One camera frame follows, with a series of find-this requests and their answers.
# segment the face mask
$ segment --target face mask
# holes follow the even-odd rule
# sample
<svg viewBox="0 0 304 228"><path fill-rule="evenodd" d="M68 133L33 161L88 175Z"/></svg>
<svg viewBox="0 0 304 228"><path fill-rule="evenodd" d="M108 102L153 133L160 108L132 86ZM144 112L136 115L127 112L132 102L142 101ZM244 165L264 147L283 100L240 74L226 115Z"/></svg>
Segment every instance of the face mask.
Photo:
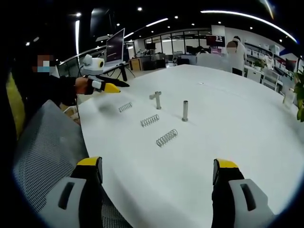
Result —
<svg viewBox="0 0 304 228"><path fill-rule="evenodd" d="M227 52L228 52L228 53L236 53L236 51L237 51L237 48L236 48L236 47L232 47L232 48L231 48L231 47L228 47L228 48L227 48Z"/></svg>
<svg viewBox="0 0 304 228"><path fill-rule="evenodd" d="M37 72L39 73L49 73L51 75L54 72L54 66L38 66L37 67Z"/></svg>

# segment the monitor screen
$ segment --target monitor screen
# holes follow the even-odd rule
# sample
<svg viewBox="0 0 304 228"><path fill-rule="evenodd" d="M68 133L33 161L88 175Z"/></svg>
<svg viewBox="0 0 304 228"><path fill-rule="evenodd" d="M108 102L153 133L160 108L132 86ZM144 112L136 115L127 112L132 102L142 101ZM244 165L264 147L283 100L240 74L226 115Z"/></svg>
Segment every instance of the monitor screen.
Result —
<svg viewBox="0 0 304 228"><path fill-rule="evenodd" d="M207 45L211 47L225 47L225 37L206 36Z"/></svg>
<svg viewBox="0 0 304 228"><path fill-rule="evenodd" d="M295 71L295 62L286 59L286 65L285 65L285 67L286 67L286 70L294 72Z"/></svg>
<svg viewBox="0 0 304 228"><path fill-rule="evenodd" d="M154 50L155 48L155 43L147 43L146 44L146 49L147 50Z"/></svg>
<svg viewBox="0 0 304 228"><path fill-rule="evenodd" d="M106 42L106 61L122 61L124 55L124 29L115 33Z"/></svg>

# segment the person in white shirt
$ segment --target person in white shirt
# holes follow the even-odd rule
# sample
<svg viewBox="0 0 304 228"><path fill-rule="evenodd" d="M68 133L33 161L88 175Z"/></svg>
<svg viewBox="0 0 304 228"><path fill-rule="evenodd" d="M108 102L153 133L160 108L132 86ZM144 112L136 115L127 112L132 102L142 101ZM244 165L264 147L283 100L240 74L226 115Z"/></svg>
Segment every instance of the person in white shirt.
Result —
<svg viewBox="0 0 304 228"><path fill-rule="evenodd" d="M235 36L233 40L227 44L227 52L232 66L232 73L242 76L247 54L246 48L241 43L240 37Z"/></svg>
<svg viewBox="0 0 304 228"><path fill-rule="evenodd" d="M273 59L273 54L271 52L268 55L265 55L263 57L263 61L265 62L266 67L269 70L273 70L274 69L274 67L275 67L275 61Z"/></svg>

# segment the black ceiling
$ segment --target black ceiling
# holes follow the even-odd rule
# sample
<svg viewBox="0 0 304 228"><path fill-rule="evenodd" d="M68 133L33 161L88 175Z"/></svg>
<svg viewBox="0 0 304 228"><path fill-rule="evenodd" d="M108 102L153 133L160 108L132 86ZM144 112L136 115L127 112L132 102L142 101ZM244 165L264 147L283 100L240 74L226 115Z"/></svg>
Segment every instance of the black ceiling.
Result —
<svg viewBox="0 0 304 228"><path fill-rule="evenodd" d="M303 28L303 8L300 1L289 0L280 1L268 0L272 5L274 19L271 18L266 6L262 4L265 0L215 0L215 1L100 1L100 0L41 0L38 3L27 2L24 7L10 6L15 10L16 21L13 22L12 34L18 39L26 42L41 33L52 37L54 42L54 54L56 58L64 60L76 54L75 51L75 16L81 12L80 17L80 52L96 47L95 39L98 36L113 34L116 31L126 28L126 34L134 33L127 39L137 39L150 37L159 33L187 28L210 28L211 25L221 21L223 26L242 30L252 31L259 35L279 42L290 49L296 55L302 55L304 43ZM100 17L100 29L90 35L91 13L94 8L109 10L108 14ZM265 19L281 27L294 36L298 42L295 44L290 38L278 30L262 22L247 19L240 16L224 14L202 14L201 10L229 10L250 14ZM159 24L145 27L147 24L157 20L168 18L169 20Z"/></svg>

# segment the wall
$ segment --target wall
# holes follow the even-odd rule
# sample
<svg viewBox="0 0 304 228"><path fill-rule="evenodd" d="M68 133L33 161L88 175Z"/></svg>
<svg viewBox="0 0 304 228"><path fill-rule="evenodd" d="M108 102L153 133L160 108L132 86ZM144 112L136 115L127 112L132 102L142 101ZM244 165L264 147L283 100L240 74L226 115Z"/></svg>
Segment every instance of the wall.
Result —
<svg viewBox="0 0 304 228"><path fill-rule="evenodd" d="M277 45L280 47L280 52L285 49L282 45L279 43L276 43L266 37L260 36L258 34L255 34L253 32L239 30L236 28L227 28L225 27L225 33L226 33L226 45L228 42L230 42L234 36L239 36L241 38L242 43L250 43L256 46L259 46L260 44L268 44L268 45ZM292 54L289 53L287 55L281 56L283 59L289 59L296 61L298 58Z"/></svg>

